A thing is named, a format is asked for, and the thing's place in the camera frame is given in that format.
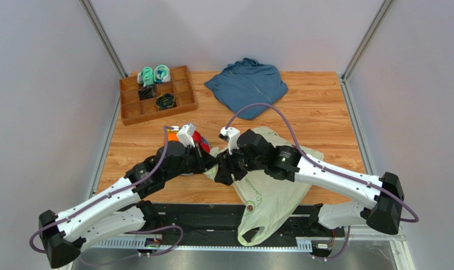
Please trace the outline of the orange fruit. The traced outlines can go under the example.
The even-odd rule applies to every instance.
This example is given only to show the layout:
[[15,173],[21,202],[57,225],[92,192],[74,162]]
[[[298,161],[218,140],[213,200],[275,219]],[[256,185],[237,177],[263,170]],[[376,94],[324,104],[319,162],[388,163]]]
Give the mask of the orange fruit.
[[168,132],[168,141],[178,141],[177,132]]

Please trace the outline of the pale green plastic bag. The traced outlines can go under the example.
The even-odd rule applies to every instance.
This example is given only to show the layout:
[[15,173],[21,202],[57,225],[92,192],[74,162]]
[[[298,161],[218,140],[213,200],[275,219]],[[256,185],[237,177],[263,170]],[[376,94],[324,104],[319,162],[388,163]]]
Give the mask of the pale green plastic bag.
[[273,179],[264,171],[252,171],[231,185],[245,204],[237,240],[256,246],[272,236],[302,202],[311,184]]

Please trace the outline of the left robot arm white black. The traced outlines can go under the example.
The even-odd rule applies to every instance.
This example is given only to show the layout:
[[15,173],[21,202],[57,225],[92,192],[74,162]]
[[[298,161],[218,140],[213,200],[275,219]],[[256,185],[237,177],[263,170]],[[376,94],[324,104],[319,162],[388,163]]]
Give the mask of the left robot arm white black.
[[39,230],[32,236],[40,238],[43,249],[33,240],[30,246],[46,254],[51,268],[63,267],[100,241],[147,228],[155,214],[146,197],[173,178],[202,174],[217,164],[217,158],[198,143],[169,142],[87,201],[58,213],[44,211],[38,218]]

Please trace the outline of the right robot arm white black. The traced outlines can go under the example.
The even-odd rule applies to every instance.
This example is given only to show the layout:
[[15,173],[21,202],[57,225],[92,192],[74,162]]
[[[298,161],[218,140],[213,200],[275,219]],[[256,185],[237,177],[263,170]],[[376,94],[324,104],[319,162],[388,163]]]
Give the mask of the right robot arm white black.
[[314,158],[293,146],[274,146],[262,135],[247,130],[222,128],[219,137],[228,143],[217,156],[215,182],[232,185],[249,172],[260,171],[267,178],[319,186],[352,199],[337,205],[318,204],[310,221],[328,229],[366,224],[378,232],[399,231],[404,193],[397,175],[356,173]]

